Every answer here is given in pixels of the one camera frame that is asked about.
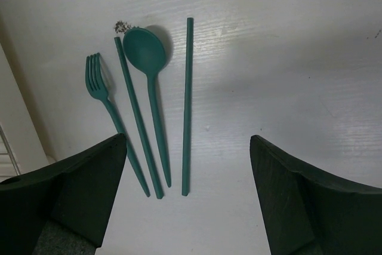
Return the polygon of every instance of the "teal plastic utensil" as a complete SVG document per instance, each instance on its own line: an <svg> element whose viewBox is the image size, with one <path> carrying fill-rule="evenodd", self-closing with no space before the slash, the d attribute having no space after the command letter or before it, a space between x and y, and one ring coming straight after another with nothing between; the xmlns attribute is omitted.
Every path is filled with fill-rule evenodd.
<svg viewBox="0 0 382 255"><path fill-rule="evenodd" d="M193 57L193 18L187 18L186 88L184 90L183 162L182 162L182 171L181 171L181 194L183 196L188 196L190 192L192 57Z"/></svg>
<svg viewBox="0 0 382 255"><path fill-rule="evenodd" d="M146 128L144 127L144 122L143 122L141 111L139 109L137 96L135 95L133 82L131 80L129 68L127 66L127 61L126 61L125 54L122 48L122 42L120 37L114 37L114 41L115 41L115 46L117 48L119 61L121 62L122 71L124 73L127 91L129 94L131 106L133 107L134 117L137 123L139 136L141 138L144 155L146 156L147 165L149 166L149 169L155 170L154 171L155 174L158 174L156 171L154 156L150 147L149 138L147 136ZM154 179L157 179L157 180L153 180L154 190L158 191L156 192L156 197L158 199L161 199L163 198L163 190L161 187L161 183L158 177L154 176Z"/></svg>
<svg viewBox="0 0 382 255"><path fill-rule="evenodd" d="M156 95L156 80L158 73L166 65L166 53L162 42L155 34L147 29L135 27L124 36L123 47L130 63L145 73L149 91L151 113L154 121L156 141L167 186L171 186L170 161L165 140L162 119L159 113L158 98Z"/></svg>
<svg viewBox="0 0 382 255"><path fill-rule="evenodd" d="M109 91L107 90L101 75L100 53L93 54L86 58L85 83L89 94L96 100L100 100L106 107L112 117L115 128L118 133L125 134L127 138L127 157L133 167L135 175L138 178L147 197L150 196L150 190L144 178L141 166L138 162L137 155L128 138L128 134L124 128L121 118L118 115L112 102L109 101Z"/></svg>

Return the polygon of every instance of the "green spoon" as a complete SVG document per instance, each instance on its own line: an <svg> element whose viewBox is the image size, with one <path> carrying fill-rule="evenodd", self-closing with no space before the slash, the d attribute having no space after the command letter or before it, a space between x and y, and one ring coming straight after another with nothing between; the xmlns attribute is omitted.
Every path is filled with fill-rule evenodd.
<svg viewBox="0 0 382 255"><path fill-rule="evenodd" d="M155 36L155 34L147 29L139 27L132 28L126 32L123 40L123 47L130 63L147 76L147 87L149 90L156 141L158 143L159 155L161 156L167 186L170 187L170 161L168 159L168 150L162 126L162 119L158 108L158 98L156 95L156 80L159 72L164 68L167 62L165 49L162 42ZM149 170L153 183L159 182L158 172L155 169L154 162L152 163L152 166L153 168L150 168L149 165Z"/></svg>

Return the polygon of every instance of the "dark stain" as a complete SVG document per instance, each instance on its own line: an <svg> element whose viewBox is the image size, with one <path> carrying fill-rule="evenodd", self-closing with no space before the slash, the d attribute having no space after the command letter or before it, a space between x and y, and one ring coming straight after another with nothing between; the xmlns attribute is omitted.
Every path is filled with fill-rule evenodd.
<svg viewBox="0 0 382 255"><path fill-rule="evenodd" d="M380 29L379 31L378 31L378 33L376 34L376 36L375 36L375 38L377 38L378 36L380 36L380 33L382 32L382 29Z"/></svg>
<svg viewBox="0 0 382 255"><path fill-rule="evenodd" d="M117 21L114 25L114 31L115 33L126 33L129 31L131 28L133 28L130 24L127 22L124 22L122 20Z"/></svg>

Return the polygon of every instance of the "fork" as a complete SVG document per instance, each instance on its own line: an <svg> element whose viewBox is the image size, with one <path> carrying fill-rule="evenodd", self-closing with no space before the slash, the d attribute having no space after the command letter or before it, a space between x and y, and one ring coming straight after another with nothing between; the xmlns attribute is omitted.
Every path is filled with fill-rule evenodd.
<svg viewBox="0 0 382 255"><path fill-rule="evenodd" d="M128 138L121 117L118 115L117 110L109 100L109 91L107 90L101 75L100 53L90 55L86 58L85 83L89 94L96 100L100 100L105 105L105 108L112 117L117 132L126 136L127 157L145 194L147 197L149 197L150 190L146 179L144 178L141 166L138 162L137 155L135 154L133 146Z"/></svg>

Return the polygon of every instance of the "white table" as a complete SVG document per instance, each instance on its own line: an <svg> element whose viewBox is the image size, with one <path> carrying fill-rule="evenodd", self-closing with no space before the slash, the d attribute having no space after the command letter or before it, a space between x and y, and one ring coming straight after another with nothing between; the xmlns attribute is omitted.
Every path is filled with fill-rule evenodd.
<svg viewBox="0 0 382 255"><path fill-rule="evenodd" d="M172 36L174 54L159 82L173 187L163 200L146 198L126 164L98 255L270 254L249 160L253 134L382 187L382 0L0 0L0 11L45 151L62 159L115 134L85 88L85 58L100 52L149 182L113 25L157 24ZM195 57L192 191L185 198L189 16ZM130 68L162 176L146 79Z"/></svg>

